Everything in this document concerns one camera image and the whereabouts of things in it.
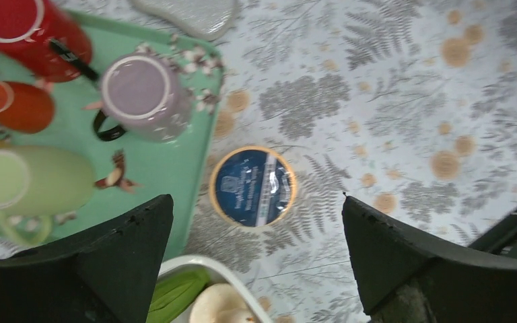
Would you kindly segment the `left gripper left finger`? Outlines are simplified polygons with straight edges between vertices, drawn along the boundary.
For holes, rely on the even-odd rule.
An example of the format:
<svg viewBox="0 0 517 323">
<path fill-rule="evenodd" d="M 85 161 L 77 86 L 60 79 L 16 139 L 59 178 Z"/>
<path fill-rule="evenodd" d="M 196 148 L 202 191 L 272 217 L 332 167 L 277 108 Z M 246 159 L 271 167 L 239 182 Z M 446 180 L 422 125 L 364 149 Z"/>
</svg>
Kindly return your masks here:
<svg viewBox="0 0 517 323">
<path fill-rule="evenodd" d="M 162 194 L 0 259 L 0 322 L 144 322 L 173 223 Z"/>
</svg>

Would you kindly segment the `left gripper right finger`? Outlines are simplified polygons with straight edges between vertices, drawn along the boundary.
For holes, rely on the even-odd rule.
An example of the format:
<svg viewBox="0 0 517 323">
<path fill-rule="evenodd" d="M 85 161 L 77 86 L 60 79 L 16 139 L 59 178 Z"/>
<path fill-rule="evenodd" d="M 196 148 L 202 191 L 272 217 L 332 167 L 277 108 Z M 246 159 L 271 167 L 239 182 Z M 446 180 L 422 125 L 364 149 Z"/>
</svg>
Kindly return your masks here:
<svg viewBox="0 0 517 323">
<path fill-rule="evenodd" d="M 449 242 L 352 196 L 342 219 L 372 322 L 517 322 L 517 259 Z"/>
</svg>

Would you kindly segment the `light green mug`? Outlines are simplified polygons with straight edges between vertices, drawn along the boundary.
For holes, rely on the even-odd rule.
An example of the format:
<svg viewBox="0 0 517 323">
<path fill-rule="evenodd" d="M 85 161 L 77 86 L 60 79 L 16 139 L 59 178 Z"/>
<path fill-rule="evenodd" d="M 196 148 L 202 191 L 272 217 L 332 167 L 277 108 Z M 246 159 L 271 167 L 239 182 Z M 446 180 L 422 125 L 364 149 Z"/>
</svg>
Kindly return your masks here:
<svg viewBox="0 0 517 323">
<path fill-rule="evenodd" d="M 56 215 L 76 211 L 91 199 L 95 178 L 92 163 L 72 151 L 31 145 L 0 149 L 1 231 L 16 244 L 41 244 Z M 11 217 L 38 219 L 40 229 L 25 238 Z"/>
</svg>

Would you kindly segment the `lilac mug black handle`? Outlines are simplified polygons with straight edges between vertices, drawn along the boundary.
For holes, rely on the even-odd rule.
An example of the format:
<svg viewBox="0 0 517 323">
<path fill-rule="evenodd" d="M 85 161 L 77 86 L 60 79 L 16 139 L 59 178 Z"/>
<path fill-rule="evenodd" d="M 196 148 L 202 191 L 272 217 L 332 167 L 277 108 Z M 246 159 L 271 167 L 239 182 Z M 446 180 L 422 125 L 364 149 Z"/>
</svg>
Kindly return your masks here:
<svg viewBox="0 0 517 323">
<path fill-rule="evenodd" d="M 193 99 L 162 59 L 135 52 L 117 58 L 99 82 L 93 130 L 102 141 L 133 133 L 150 141 L 175 140 L 191 123 Z"/>
</svg>

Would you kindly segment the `red mug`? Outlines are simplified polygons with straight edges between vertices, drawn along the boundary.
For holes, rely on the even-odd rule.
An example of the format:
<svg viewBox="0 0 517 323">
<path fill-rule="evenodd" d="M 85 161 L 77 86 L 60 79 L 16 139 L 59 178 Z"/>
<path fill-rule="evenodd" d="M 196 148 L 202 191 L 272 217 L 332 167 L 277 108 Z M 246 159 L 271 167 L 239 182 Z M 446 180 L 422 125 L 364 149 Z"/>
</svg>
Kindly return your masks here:
<svg viewBox="0 0 517 323">
<path fill-rule="evenodd" d="M 0 0 L 0 52 L 49 82 L 62 83 L 80 72 L 50 46 L 56 40 L 89 64 L 92 42 L 81 26 L 52 1 Z"/>
</svg>

